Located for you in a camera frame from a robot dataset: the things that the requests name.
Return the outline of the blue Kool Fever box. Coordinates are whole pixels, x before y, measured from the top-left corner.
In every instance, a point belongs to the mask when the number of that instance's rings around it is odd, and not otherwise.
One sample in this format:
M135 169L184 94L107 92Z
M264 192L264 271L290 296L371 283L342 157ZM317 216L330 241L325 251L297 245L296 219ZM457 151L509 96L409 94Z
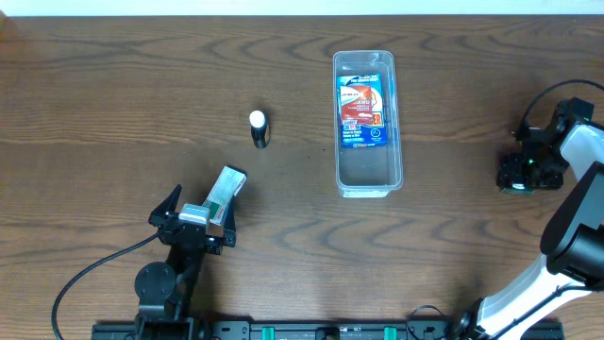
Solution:
M366 125L344 125L340 114L340 90L341 86L368 85L372 89L374 123ZM336 78L336 99L339 114L339 127L341 132L341 144L344 148L383 146L388 142L387 119L385 113L385 102L379 74L367 74L356 76L338 76Z

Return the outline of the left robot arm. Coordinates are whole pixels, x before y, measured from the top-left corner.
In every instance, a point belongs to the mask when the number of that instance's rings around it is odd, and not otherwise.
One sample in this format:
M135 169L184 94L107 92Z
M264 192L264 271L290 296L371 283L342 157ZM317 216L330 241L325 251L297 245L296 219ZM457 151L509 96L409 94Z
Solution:
M234 198L226 205L224 233L208 234L210 211L189 204L176 211L181 193L177 185L155 208L148 222L170 251L163 262L144 266L135 279L139 298L135 318L136 339L211 339L208 320L189 315L204 256L219 255L236 245Z

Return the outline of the dark bottle white cap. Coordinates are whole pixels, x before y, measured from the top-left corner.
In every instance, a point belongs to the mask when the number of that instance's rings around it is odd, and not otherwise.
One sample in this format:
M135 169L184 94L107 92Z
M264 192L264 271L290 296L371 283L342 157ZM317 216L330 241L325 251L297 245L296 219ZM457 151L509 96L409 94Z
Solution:
M270 143L270 128L265 114L260 110L252 111L249 123L254 146L258 149L265 148Z

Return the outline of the red small box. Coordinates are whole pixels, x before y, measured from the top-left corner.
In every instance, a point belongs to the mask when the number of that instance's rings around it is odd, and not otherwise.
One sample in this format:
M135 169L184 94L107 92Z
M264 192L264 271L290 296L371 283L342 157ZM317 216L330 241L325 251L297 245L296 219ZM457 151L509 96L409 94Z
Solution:
M372 89L368 85L341 86L340 114L344 125L366 125L374 123L372 112Z

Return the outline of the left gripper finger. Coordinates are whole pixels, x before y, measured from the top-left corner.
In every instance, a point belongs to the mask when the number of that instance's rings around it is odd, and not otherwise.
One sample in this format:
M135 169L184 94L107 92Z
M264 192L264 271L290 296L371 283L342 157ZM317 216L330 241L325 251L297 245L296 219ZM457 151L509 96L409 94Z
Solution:
M234 212L235 197L233 196L226 207L225 221L223 225L223 245L225 247L236 246L237 236Z
M178 184L149 215L148 223L152 226L164 226L171 219L177 217L176 206L182 186Z

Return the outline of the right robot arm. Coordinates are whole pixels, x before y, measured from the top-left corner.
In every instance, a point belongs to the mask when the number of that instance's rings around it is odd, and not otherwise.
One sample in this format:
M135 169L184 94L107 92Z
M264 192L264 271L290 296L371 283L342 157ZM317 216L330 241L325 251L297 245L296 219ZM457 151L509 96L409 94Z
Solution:
M603 127L594 105L573 97L549 125L522 123L518 153L499 166L501 190L557 190L565 171L577 184L547 223L537 259L498 293L478 302L460 324L460 339L519 339L563 304L603 289Z

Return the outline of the white green medicine box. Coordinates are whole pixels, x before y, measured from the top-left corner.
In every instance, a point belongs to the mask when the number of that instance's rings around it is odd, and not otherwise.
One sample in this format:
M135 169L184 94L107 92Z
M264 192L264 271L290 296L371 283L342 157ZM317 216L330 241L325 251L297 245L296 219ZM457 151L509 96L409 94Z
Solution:
M210 211L211 224L224 224L230 201L241 191L246 180L245 173L228 166L223 168L203 203L203 207Z

